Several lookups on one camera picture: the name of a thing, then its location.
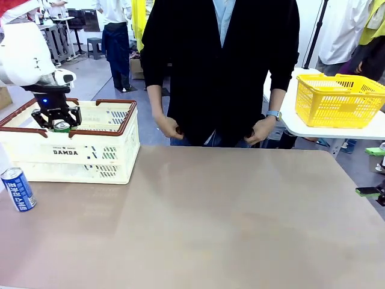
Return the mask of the person's left hand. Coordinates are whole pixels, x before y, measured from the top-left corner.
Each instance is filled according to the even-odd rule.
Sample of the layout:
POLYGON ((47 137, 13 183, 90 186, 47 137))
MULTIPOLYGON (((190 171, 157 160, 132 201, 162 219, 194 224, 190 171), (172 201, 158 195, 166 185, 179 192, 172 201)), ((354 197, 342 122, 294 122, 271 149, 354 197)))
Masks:
POLYGON ((244 140, 251 146, 264 141, 274 129, 276 122, 275 116, 266 116, 266 118, 258 121, 254 125, 251 136, 246 137, 244 140))

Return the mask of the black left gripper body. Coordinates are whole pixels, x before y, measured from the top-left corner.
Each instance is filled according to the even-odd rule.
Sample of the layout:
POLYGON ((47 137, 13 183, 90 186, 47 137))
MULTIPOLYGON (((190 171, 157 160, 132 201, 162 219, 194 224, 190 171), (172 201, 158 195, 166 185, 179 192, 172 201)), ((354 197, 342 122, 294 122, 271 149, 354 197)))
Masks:
POLYGON ((70 92, 68 85, 25 85, 22 88, 34 95, 42 112, 61 111, 63 114, 69 113, 69 106, 66 102, 66 93, 70 92))

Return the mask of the person's right hand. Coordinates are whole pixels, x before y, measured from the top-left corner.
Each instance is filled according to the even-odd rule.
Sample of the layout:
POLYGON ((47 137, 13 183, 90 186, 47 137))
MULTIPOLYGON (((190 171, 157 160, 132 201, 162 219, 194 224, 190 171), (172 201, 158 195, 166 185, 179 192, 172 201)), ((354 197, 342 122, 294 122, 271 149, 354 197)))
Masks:
POLYGON ((174 119, 161 114, 155 117, 155 122, 167 138, 183 139, 183 134, 178 131, 179 125, 174 119))

